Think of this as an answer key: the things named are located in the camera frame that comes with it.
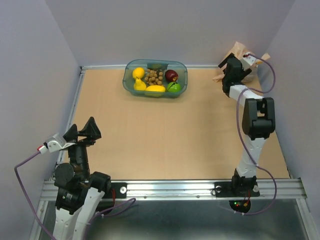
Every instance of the wall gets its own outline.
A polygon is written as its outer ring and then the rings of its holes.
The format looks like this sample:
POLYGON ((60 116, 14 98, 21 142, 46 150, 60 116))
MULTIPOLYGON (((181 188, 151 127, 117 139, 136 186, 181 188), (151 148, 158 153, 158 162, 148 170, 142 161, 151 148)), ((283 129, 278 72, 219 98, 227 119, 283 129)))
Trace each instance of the wall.
MULTIPOLYGON (((80 73, 44 0, 2 2, 0 36, 0 238, 25 240, 34 217, 14 166, 65 130, 80 73)), ((47 153, 19 169, 35 208, 56 159, 47 153)))
POLYGON ((46 0, 80 66, 218 64, 239 41, 263 54, 294 0, 46 0))
MULTIPOLYGON (((320 233, 320 1, 297 0, 268 48, 277 82, 276 131, 289 168, 301 177, 307 203, 320 233)), ((261 72, 269 88, 269 69, 261 72)))

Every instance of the wooden table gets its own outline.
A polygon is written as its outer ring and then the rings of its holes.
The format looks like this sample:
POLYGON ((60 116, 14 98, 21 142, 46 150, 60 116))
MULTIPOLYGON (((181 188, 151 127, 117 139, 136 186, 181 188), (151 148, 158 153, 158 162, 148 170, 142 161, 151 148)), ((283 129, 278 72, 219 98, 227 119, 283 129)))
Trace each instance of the wooden table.
MULTIPOLYGON (((230 179, 243 147, 236 128, 236 101, 214 82, 214 68, 188 70, 179 98, 132 96, 122 85, 123 69, 85 72, 74 123, 93 116, 102 138, 88 148, 90 170, 114 180, 230 179)), ((248 84, 260 88, 259 81, 248 84)), ((275 133, 259 164, 288 178, 275 133)), ((258 178, 269 178, 260 170, 258 178)))

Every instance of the cable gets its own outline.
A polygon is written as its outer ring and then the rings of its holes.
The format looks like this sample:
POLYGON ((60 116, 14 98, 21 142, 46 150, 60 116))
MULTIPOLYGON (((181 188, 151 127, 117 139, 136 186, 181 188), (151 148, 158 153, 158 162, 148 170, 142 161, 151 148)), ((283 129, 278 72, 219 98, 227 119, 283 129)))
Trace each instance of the cable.
POLYGON ((120 215, 120 214, 122 214, 123 212, 125 212, 126 210, 128 210, 128 209, 135 203, 136 200, 137 200, 137 199, 136 199, 135 197, 133 197, 133 198, 130 198, 129 200, 127 200, 127 201, 125 201, 125 202, 117 205, 117 206, 109 207, 109 208, 107 208, 107 209, 105 209, 105 210, 96 212, 96 213, 92 216, 92 218, 89 220, 89 222, 87 223, 87 226, 86 226, 86 228, 85 228, 85 230, 84 230, 84 234, 83 234, 83 238, 82 238, 82 239, 83 239, 83 240, 86 239, 86 236, 87 236, 88 231, 89 231, 89 225, 91 225, 91 223, 94 221, 94 219, 95 219, 96 217, 102 216, 103 218, 105 218, 105 217, 113 217, 113 216, 120 215), (110 213, 109 213, 109 214, 107 214, 107 215, 104 215, 104 213, 106 213, 106 212, 108 212, 108 211, 110 211, 110 210, 113 210, 113 209, 117 209, 117 208, 119 208, 119 207, 122 207, 123 205, 125 205, 125 204, 127 204, 127 203, 129 203, 129 202, 131 202, 131 203, 129 204, 129 206, 127 206, 126 208, 122 209, 121 211, 118 211, 118 212, 116 212, 116 213, 114 213, 114 214, 110 214, 110 213))
POLYGON ((257 164, 257 162, 255 161, 254 157, 253 157, 253 156, 251 155, 251 153, 249 152, 249 150, 248 150, 248 148, 247 148, 247 146, 246 146, 246 144, 245 144, 245 141, 244 141, 244 139, 243 139, 243 137, 242 137, 242 135, 241 135, 240 123, 239 123, 240 99, 241 99, 241 97, 243 96, 243 94, 245 93, 245 91, 247 91, 247 90, 256 91, 256 92, 261 93, 261 94, 268 94, 268 93, 270 93, 270 92, 274 89, 275 84, 276 84, 276 73, 275 73, 274 68, 271 66, 271 64, 270 64, 269 62, 267 62, 266 60, 264 60, 264 59, 262 59, 262 58, 260 58, 260 57, 257 57, 257 56, 255 56, 255 55, 253 55, 253 54, 251 54, 251 53, 249 53, 248 55, 249 55, 249 56, 252 56, 252 57, 254 57, 254 58, 256 58, 256 59, 258 59, 258 60, 260 60, 260 61, 262 61, 262 62, 264 62, 264 63, 266 63, 266 64, 270 67, 270 69, 271 69, 271 71, 272 71, 272 74, 273 74, 273 83, 272 83, 271 88, 270 88, 268 91, 261 91, 261 90, 255 89, 255 88, 246 88, 246 89, 244 89, 244 90, 239 94, 238 100, 236 101, 236 128, 237 128, 237 131, 238 131, 238 134, 239 134, 240 141, 241 141, 241 143, 242 143, 242 145, 243 145, 243 148, 244 148, 244 150, 246 151, 246 153, 248 154, 248 156, 250 157, 252 163, 253 163, 258 169, 266 172, 266 173, 271 177, 271 179, 272 179, 272 181, 273 181, 273 184, 274 184, 274 195, 273 195, 272 201, 271 201, 271 203, 270 203, 265 209, 262 209, 262 210, 256 211, 256 212, 252 212, 252 213, 241 213, 241 212, 239 212, 239 213, 242 214, 242 215, 252 216, 252 215, 257 215, 257 214, 264 213, 266 210, 268 210, 268 209, 275 203, 276 197, 277 197, 278 188, 277 188, 277 183, 276 183, 276 180, 275 180, 274 176, 273 176, 273 175, 271 174, 271 172, 269 172, 267 169, 265 169, 265 168, 263 168, 263 167, 261 167, 261 166, 259 166, 259 165, 257 164))
POLYGON ((39 155, 39 154, 40 154, 40 151, 37 151, 36 153, 34 153, 34 154, 31 155, 30 157, 28 157, 26 160, 24 160, 23 162, 21 162, 21 163, 19 163, 18 165, 16 165, 16 166, 14 167, 14 172, 15 172, 16 178, 18 179, 18 182, 19 182, 19 184, 20 184, 20 187, 21 187, 21 189, 22 189, 22 192, 23 192, 23 194, 24 194, 24 196, 25 196, 25 198, 26 198, 26 200, 27 200, 27 202, 28 202, 28 204, 29 204, 29 206, 30 206, 30 208, 31 208, 31 211, 32 211, 32 213, 33 213, 33 215, 34 215, 34 217, 35 217, 35 220, 38 222, 38 224, 40 225, 40 227, 46 232, 46 234, 48 234, 48 236, 49 236, 52 240, 57 240, 57 239, 52 235, 52 233, 45 227, 45 225, 43 225, 43 223, 40 221, 39 217, 37 216, 37 212, 36 212, 34 206, 33 206, 32 203, 31 203, 31 200, 30 200, 30 198, 29 198, 29 196, 28 196, 28 194, 27 194, 27 191, 26 191, 26 189, 25 189, 25 186, 24 186, 24 184, 22 183, 21 178, 20 178, 19 173, 18 173, 18 168, 19 168, 20 166, 22 166, 22 165, 24 165, 25 163, 29 162, 31 159, 33 159, 35 156, 37 156, 37 155, 39 155))

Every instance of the purple cable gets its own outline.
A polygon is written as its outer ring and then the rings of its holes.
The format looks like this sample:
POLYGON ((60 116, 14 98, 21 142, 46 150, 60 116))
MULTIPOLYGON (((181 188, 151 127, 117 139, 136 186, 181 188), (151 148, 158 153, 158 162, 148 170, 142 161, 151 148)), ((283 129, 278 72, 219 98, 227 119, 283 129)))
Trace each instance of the purple cable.
POLYGON ((105 212, 108 212, 108 211, 113 210, 113 209, 117 209, 117 208, 119 208, 119 207, 121 207, 121 206, 123 206, 123 205, 125 205, 125 204, 127 204, 127 203, 129 203, 129 202, 132 201, 132 202, 129 204, 129 206, 127 206, 126 208, 122 209, 121 211, 118 211, 118 212, 116 212, 116 213, 114 213, 114 214, 107 214, 107 215, 105 215, 105 216, 103 216, 103 217, 113 217, 113 216, 120 215, 120 214, 122 214, 123 212, 125 212, 126 210, 128 210, 128 209, 135 203, 136 200, 137 200, 137 199, 133 197, 133 198, 130 198, 129 200, 127 200, 127 201, 125 201, 125 202, 117 205, 117 206, 109 207, 109 208, 107 208, 107 209, 105 209, 105 210, 96 212, 96 213, 92 216, 92 218, 89 220, 89 222, 87 223, 87 226, 86 226, 86 228, 85 228, 85 230, 84 230, 84 234, 83 234, 83 238, 82 238, 82 239, 83 239, 83 240, 86 239, 86 236, 87 236, 88 231, 89 231, 88 225, 91 225, 91 223, 94 221, 94 219, 95 219, 96 217, 102 216, 102 214, 104 214, 105 212))
POLYGON ((260 57, 257 57, 251 53, 249 53, 248 55, 256 58, 256 59, 259 59, 260 61, 266 63, 271 71, 272 71, 272 74, 273 74, 273 83, 272 83, 272 86, 271 88, 268 90, 268 91, 261 91, 261 90, 258 90, 258 89, 254 89, 254 88, 246 88, 244 89, 240 94, 239 94, 239 98, 238 100, 236 101, 236 128, 238 130, 238 134, 239 134, 239 138, 241 140, 241 143, 246 151, 246 153, 248 154, 248 156, 250 157, 251 161, 253 162, 254 165, 256 165, 256 167, 262 171, 265 171, 272 179, 273 183, 274 183, 274 195, 273 195, 273 199, 271 201, 271 203, 265 208, 265 209, 262 209, 260 211, 256 211, 256 212, 252 212, 252 213, 244 213, 244 215, 257 215, 257 214, 261 214, 261 213, 264 213, 266 210, 268 210, 276 201, 276 197, 277 197, 277 192, 278 192, 278 189, 277 189, 277 183, 276 183, 276 180, 274 178, 274 176, 271 174, 271 172, 269 172, 267 169, 263 168, 263 167, 260 167, 257 162, 255 161, 254 157, 250 154, 246 144, 245 144, 245 141, 241 135, 241 130, 240 130, 240 124, 239 124, 239 107, 240 107, 240 99, 242 97, 242 95, 245 93, 245 91, 247 90, 253 90, 253 91, 256 91, 258 93, 261 93, 261 94, 268 94, 272 91, 272 89, 274 89, 275 87, 275 84, 276 84, 276 73, 275 73, 275 70, 274 68, 271 66, 271 64, 269 62, 267 62, 266 60, 260 58, 260 57))
POLYGON ((49 232, 49 230, 45 227, 45 225, 43 225, 43 223, 40 221, 39 217, 37 216, 37 212, 36 212, 34 206, 33 206, 32 203, 31 203, 31 200, 30 200, 30 198, 29 198, 29 196, 28 196, 28 194, 27 194, 27 191, 26 191, 26 189, 25 189, 25 186, 24 186, 24 184, 22 183, 21 178, 20 178, 19 173, 18 173, 18 168, 19 168, 20 166, 22 166, 22 165, 24 165, 25 163, 29 162, 31 159, 33 159, 35 156, 37 156, 37 155, 39 155, 39 154, 40 154, 40 151, 37 151, 36 153, 34 153, 34 154, 31 155, 30 157, 28 157, 26 160, 24 160, 23 162, 21 162, 21 163, 19 163, 18 165, 16 165, 16 166, 14 167, 14 172, 15 172, 16 178, 18 179, 18 182, 19 182, 19 184, 20 184, 20 187, 21 187, 21 189, 22 189, 22 192, 23 192, 23 194, 24 194, 24 196, 25 196, 25 198, 26 198, 26 200, 27 200, 27 202, 28 202, 28 204, 29 204, 29 206, 30 206, 30 208, 31 208, 31 211, 32 211, 32 213, 33 213, 33 215, 34 215, 34 217, 35 217, 35 220, 38 222, 38 224, 40 225, 40 227, 46 232, 46 234, 48 234, 48 236, 49 236, 52 240, 57 240, 57 239, 55 239, 55 237, 52 235, 52 233, 49 232))

